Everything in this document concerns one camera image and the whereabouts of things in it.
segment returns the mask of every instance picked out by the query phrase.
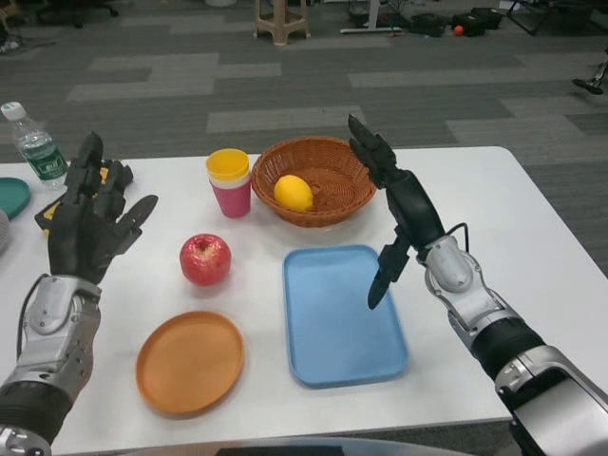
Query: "orange plastic plate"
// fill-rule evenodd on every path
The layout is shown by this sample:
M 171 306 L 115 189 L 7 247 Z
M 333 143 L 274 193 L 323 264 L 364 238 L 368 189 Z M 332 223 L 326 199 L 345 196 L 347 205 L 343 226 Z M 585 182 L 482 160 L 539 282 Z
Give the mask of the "orange plastic plate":
M 191 312 L 159 326 L 137 360 L 143 398 L 166 413 L 191 414 L 213 406 L 238 380 L 243 339 L 225 316 Z

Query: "beige plastic stool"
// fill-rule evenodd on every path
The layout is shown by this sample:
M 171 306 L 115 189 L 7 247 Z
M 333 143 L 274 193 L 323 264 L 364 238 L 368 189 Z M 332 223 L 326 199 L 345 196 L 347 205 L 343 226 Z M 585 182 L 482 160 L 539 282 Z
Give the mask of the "beige plastic stool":
M 304 30 L 306 37 L 311 36 L 308 30 L 308 12 L 306 10 L 306 0 L 300 0 L 301 14 L 295 14 L 287 9 L 287 0 L 274 0 L 274 12 L 262 14 L 262 1 L 256 0 L 256 31 L 270 31 L 273 34 L 275 45 L 284 46 L 287 44 L 287 37 L 290 33 L 297 30 Z

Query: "green plate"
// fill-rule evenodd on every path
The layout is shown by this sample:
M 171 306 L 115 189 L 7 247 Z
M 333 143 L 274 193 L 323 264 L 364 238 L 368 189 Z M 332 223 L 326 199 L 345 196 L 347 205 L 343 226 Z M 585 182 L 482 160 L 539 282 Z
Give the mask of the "green plate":
M 16 217 L 29 203 L 28 185 L 16 178 L 0 178 L 0 209 L 9 219 Z

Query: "yellow cup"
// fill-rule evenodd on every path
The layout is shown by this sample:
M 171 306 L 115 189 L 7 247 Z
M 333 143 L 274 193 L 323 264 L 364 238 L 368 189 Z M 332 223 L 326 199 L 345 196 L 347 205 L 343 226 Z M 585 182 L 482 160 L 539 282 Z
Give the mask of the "yellow cup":
M 249 156 L 238 149 L 217 150 L 207 159 L 207 172 L 216 181 L 238 181 L 249 173 Z

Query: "brown woven basket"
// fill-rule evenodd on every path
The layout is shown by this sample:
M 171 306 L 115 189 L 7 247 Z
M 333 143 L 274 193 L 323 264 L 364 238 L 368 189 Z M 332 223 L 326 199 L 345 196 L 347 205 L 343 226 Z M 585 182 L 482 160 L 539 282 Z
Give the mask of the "brown woven basket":
M 282 142 L 264 152 L 252 170 L 257 196 L 284 220 L 297 226 L 321 227 L 347 219 L 376 191 L 368 169 L 354 156 L 346 141 L 309 137 Z M 297 212 L 275 201 L 275 184 L 293 174 L 313 189 L 314 208 Z

